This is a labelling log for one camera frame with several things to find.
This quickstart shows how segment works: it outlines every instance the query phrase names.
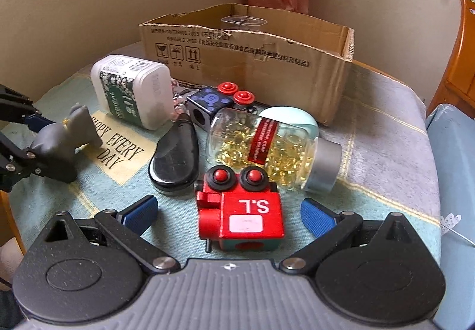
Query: wooden chair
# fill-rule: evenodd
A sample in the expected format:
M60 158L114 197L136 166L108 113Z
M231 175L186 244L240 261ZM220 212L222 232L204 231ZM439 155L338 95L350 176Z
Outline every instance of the wooden chair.
M448 103L475 118L475 0L460 1L462 14L457 40L427 115L437 105Z
M20 236L13 214L11 213L8 194L0 192L0 247L3 246L11 238L16 238L21 252L26 252L25 246Z

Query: yellow stripe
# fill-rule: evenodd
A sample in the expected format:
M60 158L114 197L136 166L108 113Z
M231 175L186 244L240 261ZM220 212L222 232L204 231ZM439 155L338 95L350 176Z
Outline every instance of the yellow stripe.
M346 178L348 176L348 170L350 168L350 160L353 154L353 148L355 145L355 138L356 138L356 104L353 104L353 112L351 114L351 134L350 138L348 139L348 145L343 156L343 163L341 164L341 176L342 178Z
M368 109L370 109L370 110L373 110L373 111L375 111L375 112L377 112L377 113L381 113L381 114L385 115L386 117L389 117L389 118L393 119L394 121L400 123L401 125L404 125L404 126L410 128L410 129L412 129L412 130L415 130L416 132L419 132L419 133L421 133L421 134L423 134L423 135L427 135L427 131L426 131L426 130L423 130L423 129L417 127L417 126L408 124L407 122L404 122L404 121L402 121L402 120L400 120L400 119L397 119L396 117L392 116L391 114L388 114L388 113L386 113L386 112L384 112L384 111L382 111L382 110L379 110L378 108L374 108L374 107L372 107L372 106L370 106L370 105L367 105L367 104L365 104L365 103L363 103L363 102L361 102L361 101L359 101L359 100L356 100L355 98L350 98L350 97L347 97L347 96L343 96L343 98L345 98L345 99L348 100L348 101L355 102L355 103L357 103L358 105L361 105L361 106L363 106L363 107L365 107L365 108L368 108Z
M384 197L380 194L377 194L376 192L374 192L374 191L370 190L369 188L366 188L366 187L364 187L360 184L350 183L348 180L346 180L344 178L338 178L338 182L341 183L342 185L344 185L348 189L361 191L365 195L367 195L367 196L369 196L369 197L371 197L375 200L378 200L379 202L381 202L381 203L383 203L387 206L397 208L400 211L404 212L405 214L417 217L420 220L423 220L423 221L428 222L430 224L436 225L438 227L440 226L440 222L437 218L429 216L427 214L424 214L424 213L422 213L422 212L420 212L416 209L409 208L409 207L407 207L407 206L405 206L401 203L398 203L397 201L388 199L387 197Z
M77 199L84 206L84 208L89 211L89 217L92 217L96 213L100 212L99 209L94 204L92 204L92 202L87 198L87 196L81 190L77 182L70 183L68 188L72 192L72 194L77 197Z

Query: gray toy cat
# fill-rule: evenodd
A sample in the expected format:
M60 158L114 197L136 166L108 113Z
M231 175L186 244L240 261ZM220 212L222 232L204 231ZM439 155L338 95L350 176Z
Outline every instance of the gray toy cat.
M100 147L102 140L97 134L87 106L75 104L69 117L63 122L55 122L41 129L30 147L45 157L72 162L76 148L85 143Z

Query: cardboard box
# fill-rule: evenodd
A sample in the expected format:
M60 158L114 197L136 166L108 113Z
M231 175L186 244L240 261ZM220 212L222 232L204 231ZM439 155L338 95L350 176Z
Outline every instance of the cardboard box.
M230 15L263 18L265 32L222 30ZM311 16L241 4L165 15L140 25L146 57L172 77L216 86L235 82L256 100L293 106L329 124L353 59L353 30Z

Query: red label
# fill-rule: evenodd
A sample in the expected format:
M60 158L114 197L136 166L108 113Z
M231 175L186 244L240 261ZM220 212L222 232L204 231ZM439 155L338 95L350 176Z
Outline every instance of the red label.
M269 154L270 144L277 131L279 122L273 119L262 118L257 126L256 135L252 139L248 161L264 165Z

